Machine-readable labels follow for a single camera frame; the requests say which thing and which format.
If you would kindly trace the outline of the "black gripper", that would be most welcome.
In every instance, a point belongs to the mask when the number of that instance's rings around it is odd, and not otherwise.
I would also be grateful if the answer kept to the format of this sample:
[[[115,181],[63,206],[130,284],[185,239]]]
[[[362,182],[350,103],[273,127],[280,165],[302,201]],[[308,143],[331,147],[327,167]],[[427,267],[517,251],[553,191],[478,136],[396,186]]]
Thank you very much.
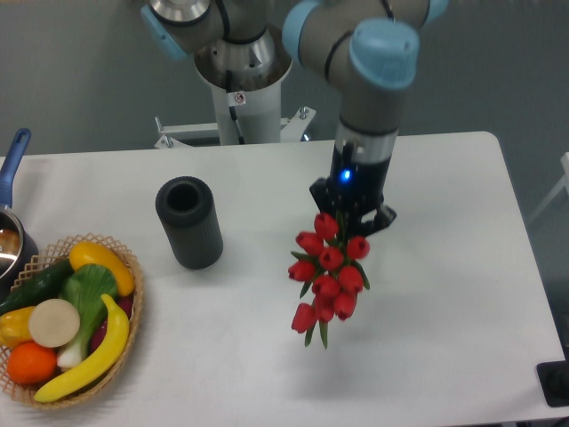
[[[320,212],[342,216],[347,236],[371,236],[390,226],[397,213],[385,204],[383,188],[390,160],[374,164],[346,162],[333,154],[331,172],[309,188]]]

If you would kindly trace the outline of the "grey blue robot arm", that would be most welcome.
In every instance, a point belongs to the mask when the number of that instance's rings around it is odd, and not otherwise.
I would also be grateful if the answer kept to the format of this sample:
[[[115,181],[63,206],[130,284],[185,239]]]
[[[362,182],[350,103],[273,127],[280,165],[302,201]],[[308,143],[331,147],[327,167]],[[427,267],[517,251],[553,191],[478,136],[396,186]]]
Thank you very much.
[[[387,228],[383,187],[405,97],[416,75],[418,32],[444,1],[301,1],[276,27],[265,1],[147,1],[140,14],[158,45],[192,57],[210,86],[224,145],[281,141],[281,84],[293,64],[341,93],[331,171],[312,184],[320,211],[350,236]]]

